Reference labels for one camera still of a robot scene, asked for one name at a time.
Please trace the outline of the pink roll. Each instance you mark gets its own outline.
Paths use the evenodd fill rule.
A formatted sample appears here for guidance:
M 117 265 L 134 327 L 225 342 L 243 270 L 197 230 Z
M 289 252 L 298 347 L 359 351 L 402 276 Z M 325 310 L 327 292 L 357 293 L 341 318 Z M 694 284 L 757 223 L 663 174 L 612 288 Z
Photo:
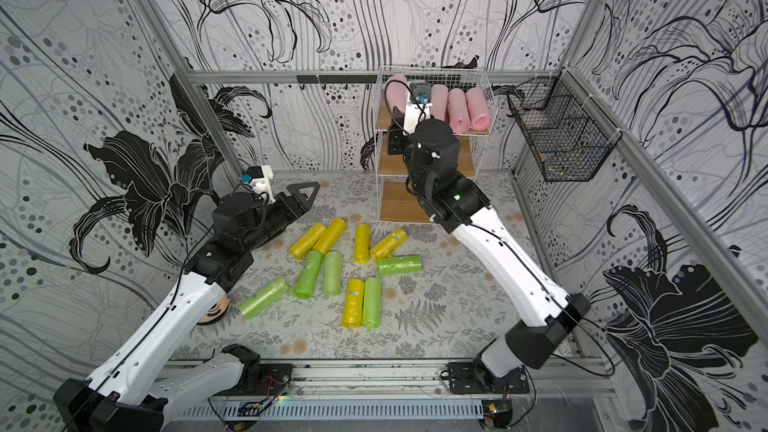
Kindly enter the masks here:
M 448 93 L 448 122 L 455 134 L 464 134 L 469 130 L 470 119 L 466 94 L 460 88 L 453 88 Z
M 384 86 L 384 104 L 389 113 L 397 120 L 404 118 L 408 102 L 408 83 L 402 74 L 390 77 Z
M 430 114 L 431 117 L 445 121 L 447 116 L 449 89 L 443 84 L 435 84 L 430 91 Z
M 469 117 L 469 127 L 473 130 L 484 131 L 492 124 L 492 115 L 481 87 L 469 89 L 466 94 L 466 105 Z

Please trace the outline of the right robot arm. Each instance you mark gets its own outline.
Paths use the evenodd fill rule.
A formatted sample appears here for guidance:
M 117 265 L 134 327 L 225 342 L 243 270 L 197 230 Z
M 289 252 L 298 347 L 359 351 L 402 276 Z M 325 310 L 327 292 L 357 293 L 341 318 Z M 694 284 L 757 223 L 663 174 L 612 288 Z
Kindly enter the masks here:
M 490 389 L 516 369 L 541 368 L 586 316 L 588 299 L 548 277 L 507 231 L 486 194 L 459 172 L 461 145 L 447 123 L 424 119 L 395 143 L 409 194 L 431 222 L 480 260 L 518 312 L 518 322 L 476 357 L 476 382 Z

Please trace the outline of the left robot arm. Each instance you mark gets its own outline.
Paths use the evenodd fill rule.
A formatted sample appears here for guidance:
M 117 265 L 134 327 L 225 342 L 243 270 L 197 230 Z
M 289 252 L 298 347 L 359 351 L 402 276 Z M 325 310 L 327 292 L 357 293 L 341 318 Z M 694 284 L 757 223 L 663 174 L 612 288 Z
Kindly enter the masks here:
M 224 196 L 213 232 L 185 260 L 176 284 L 137 331 L 85 379 L 70 378 L 53 400 L 67 431 L 160 431 L 182 412 L 219 393 L 265 385 L 258 353 L 242 345 L 172 379 L 158 375 L 184 338 L 252 265 L 252 253 L 312 208 L 317 182 L 290 184 L 274 199 L 253 191 Z

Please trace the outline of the green roll near left arm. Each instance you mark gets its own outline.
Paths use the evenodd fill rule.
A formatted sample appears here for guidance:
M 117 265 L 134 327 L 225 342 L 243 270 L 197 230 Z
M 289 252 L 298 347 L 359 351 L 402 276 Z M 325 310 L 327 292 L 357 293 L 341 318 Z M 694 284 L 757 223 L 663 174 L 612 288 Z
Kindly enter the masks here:
M 278 278 L 260 289 L 254 296 L 247 298 L 238 306 L 238 311 L 245 319 L 252 319 L 264 312 L 290 289 L 283 278 Z

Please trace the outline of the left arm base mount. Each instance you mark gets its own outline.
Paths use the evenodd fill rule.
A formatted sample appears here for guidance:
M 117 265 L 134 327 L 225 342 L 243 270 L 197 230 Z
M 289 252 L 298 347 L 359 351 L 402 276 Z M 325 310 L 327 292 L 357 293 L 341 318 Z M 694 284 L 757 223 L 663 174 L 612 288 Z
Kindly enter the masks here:
M 221 391 L 221 395 L 272 396 L 292 379 L 292 364 L 263 363 L 258 353 L 242 345 L 227 346 L 222 352 L 236 357 L 243 370 L 234 386 Z

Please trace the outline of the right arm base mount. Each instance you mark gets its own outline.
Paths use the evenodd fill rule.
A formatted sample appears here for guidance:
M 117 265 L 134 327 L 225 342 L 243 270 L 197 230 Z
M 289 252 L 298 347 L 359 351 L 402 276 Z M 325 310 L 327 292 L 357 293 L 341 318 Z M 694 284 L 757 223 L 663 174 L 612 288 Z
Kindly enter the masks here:
M 531 390 L 523 367 L 512 369 L 503 377 L 496 377 L 480 362 L 449 362 L 440 372 L 452 394 L 525 395 Z

